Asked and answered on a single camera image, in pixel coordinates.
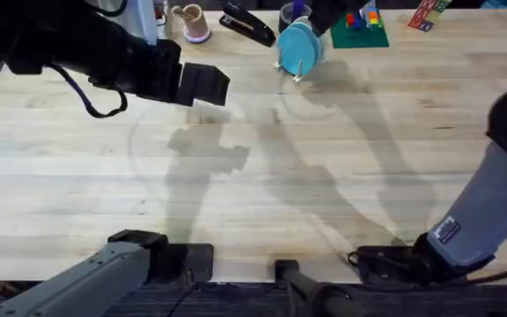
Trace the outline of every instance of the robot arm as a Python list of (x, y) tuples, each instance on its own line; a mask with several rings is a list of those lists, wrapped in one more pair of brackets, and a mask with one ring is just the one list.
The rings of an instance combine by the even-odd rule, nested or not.
[(84, 0), (0, 1), (0, 62), (18, 75), (43, 67), (84, 73), (99, 87), (191, 106), (225, 103), (230, 79), (214, 66), (179, 63), (173, 41), (151, 46)]
[(357, 249), (354, 264), (364, 282), (377, 284), (380, 276), (392, 276), (411, 284), (443, 283), (494, 259), (507, 240), (507, 93), (491, 110), (487, 135), (492, 142), (473, 178), (445, 217), (413, 247)]
[(0, 316), (101, 316), (154, 277), (167, 244), (165, 235), (119, 232), (87, 260), (3, 302)]

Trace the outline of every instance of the blue lid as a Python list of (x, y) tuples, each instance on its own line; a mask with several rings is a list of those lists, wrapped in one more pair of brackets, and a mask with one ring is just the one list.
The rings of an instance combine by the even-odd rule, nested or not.
[(322, 44), (318, 36), (316, 36), (316, 34), (314, 34), (314, 32), (312, 31), (311, 27), (309, 27), (303, 22), (295, 22), (291, 24), (289, 27), (296, 27), (297, 29), (304, 31), (306, 35), (308, 35), (308, 38), (312, 42), (312, 45), (314, 46), (314, 48), (316, 48), (316, 61), (318, 61), (322, 56)]
[(282, 31), (277, 39), (277, 47), (281, 49), (281, 65), (293, 75), (298, 75), (298, 65), (301, 61), (303, 62), (300, 71), (302, 76), (308, 74), (318, 61), (317, 49), (310, 35), (300, 28), (287, 27)]

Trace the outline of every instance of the butcher block table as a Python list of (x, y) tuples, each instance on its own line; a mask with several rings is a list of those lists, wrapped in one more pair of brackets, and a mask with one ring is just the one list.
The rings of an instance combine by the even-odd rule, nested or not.
[[(361, 245), (411, 244), (479, 165), (507, 91), (507, 10), (446, 11), (424, 33), (382, 11), (390, 48), (331, 49), (299, 85), (276, 50), (220, 26), (182, 61), (216, 65), (226, 107), (129, 96), (97, 120), (53, 70), (0, 75), (0, 280), (44, 280), (123, 229), (215, 247), (214, 281), (266, 282), (275, 259), (357, 282)], [(256, 12), (276, 30), (274, 11)], [(116, 92), (74, 75), (95, 107)], [(507, 242), (475, 276), (507, 269)]]

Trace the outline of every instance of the toy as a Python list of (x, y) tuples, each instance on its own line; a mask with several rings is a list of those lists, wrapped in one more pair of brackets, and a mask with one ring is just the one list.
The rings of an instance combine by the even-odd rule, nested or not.
[(452, 0), (422, 0), (408, 26), (428, 32)]
[(350, 11), (331, 29), (334, 48), (388, 48), (385, 25), (375, 0)]

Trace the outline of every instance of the gray robot arm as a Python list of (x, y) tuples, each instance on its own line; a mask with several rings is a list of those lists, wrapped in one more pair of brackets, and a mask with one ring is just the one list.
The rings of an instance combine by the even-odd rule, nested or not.
[(0, 316), (96, 317), (151, 275), (151, 261), (167, 237), (124, 231), (96, 254), (0, 305)]
[(507, 93), (492, 107), (491, 138), (473, 178), (412, 247), (362, 246), (350, 261), (367, 284), (443, 283), (483, 268), (507, 240)]

